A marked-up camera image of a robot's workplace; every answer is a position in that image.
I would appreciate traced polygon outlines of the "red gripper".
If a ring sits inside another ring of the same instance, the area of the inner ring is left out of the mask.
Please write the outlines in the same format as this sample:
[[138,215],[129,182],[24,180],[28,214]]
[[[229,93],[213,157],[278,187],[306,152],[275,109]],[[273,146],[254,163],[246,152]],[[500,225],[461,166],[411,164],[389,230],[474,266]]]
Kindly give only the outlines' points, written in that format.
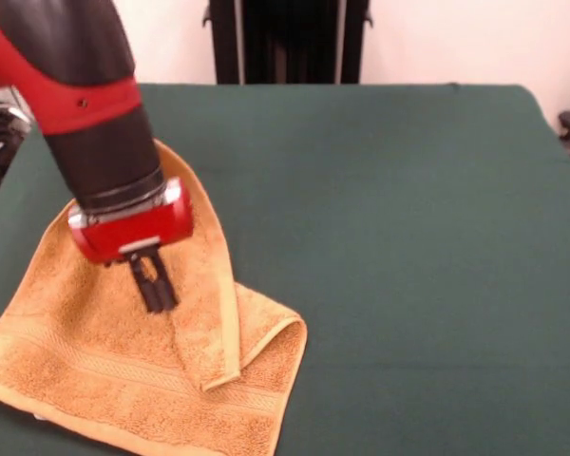
[[89,261],[97,264],[123,261],[131,273],[150,314],[175,309],[179,303],[157,248],[188,238],[194,221],[191,197],[181,179],[166,181],[159,194],[120,212],[92,216],[78,205],[67,212],[73,240]]

